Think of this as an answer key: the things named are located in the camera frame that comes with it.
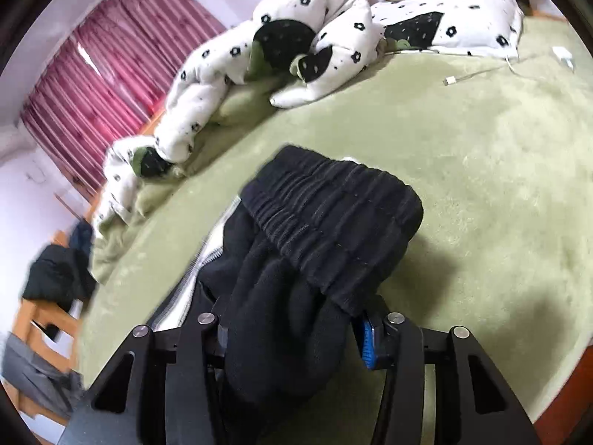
black mechanical arm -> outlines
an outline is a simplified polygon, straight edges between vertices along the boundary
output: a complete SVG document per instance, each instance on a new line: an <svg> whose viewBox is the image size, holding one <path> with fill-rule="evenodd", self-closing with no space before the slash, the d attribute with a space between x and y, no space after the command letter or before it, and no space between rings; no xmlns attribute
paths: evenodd
<svg viewBox="0 0 593 445"><path fill-rule="evenodd" d="M226 443L215 381L224 367L224 303L209 309L195 303L180 328L132 330L59 445ZM540 443L517 397L466 328L417 327L389 312L380 296L353 327L367 367L387 370L371 445L420 443L426 364L435 365L437 378L435 445Z"/></svg>

white pillowcase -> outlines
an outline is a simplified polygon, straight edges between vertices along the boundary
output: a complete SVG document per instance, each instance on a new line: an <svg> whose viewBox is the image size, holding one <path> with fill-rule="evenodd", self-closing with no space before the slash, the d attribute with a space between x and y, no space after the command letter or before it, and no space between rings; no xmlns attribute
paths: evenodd
<svg viewBox="0 0 593 445"><path fill-rule="evenodd" d="M515 0L389 0L371 7L385 36L440 53L516 58L523 12Z"/></svg>

green fabric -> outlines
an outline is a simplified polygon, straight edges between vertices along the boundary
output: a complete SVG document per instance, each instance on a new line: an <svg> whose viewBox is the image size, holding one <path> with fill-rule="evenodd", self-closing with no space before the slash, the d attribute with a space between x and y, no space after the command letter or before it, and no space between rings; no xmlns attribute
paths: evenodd
<svg viewBox="0 0 593 445"><path fill-rule="evenodd" d="M593 329L593 61L567 24L525 26L521 55L543 56L515 69L539 80L500 60L396 55L318 102L278 111L183 182L91 303L79 339L85 383L177 282L241 186L292 142L413 185L425 218L381 294L421 326L467 326L537 417ZM575 74L552 45L573 53ZM265 443L368 443L382 379L351 341L327 388Z"/></svg>
<svg viewBox="0 0 593 445"><path fill-rule="evenodd" d="M146 217L174 193L186 176L200 172L276 111L269 102L269 96L287 81L289 76L276 75L230 88L211 121L196 135L190 158L172 168L165 177L141 182L129 226L119 217L103 223L101 231L105 237L95 240L91 253L91 273L97 281L107 282L117 260L128 250ZM145 153L146 148L140 148L134 154L132 167L136 175L140 173L140 163Z"/></svg>

pink curtain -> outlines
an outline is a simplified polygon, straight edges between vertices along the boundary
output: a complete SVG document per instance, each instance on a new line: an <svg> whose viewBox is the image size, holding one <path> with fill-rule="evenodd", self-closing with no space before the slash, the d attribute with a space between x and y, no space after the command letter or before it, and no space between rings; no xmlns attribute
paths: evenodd
<svg viewBox="0 0 593 445"><path fill-rule="evenodd" d="M106 149L138 132L188 54L223 30L195 0L104 0L47 66L23 122L94 194Z"/></svg>

metal screw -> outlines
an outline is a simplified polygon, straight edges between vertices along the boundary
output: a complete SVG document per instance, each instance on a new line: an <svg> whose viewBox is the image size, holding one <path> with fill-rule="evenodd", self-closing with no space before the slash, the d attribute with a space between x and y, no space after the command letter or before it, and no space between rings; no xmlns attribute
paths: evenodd
<svg viewBox="0 0 593 445"><path fill-rule="evenodd" d="M387 315L387 321L391 324L402 324L405 321L405 316L401 313L389 313Z"/></svg>
<svg viewBox="0 0 593 445"><path fill-rule="evenodd" d="M455 328L453 328L453 334L461 339L470 337L469 329L464 328L463 326L456 326Z"/></svg>
<svg viewBox="0 0 593 445"><path fill-rule="evenodd" d="M212 313L202 313L200 316L198 316L198 323L210 324L215 318L216 317Z"/></svg>
<svg viewBox="0 0 593 445"><path fill-rule="evenodd" d="M132 330L134 338L141 338L148 334L148 326L146 324L139 324Z"/></svg>

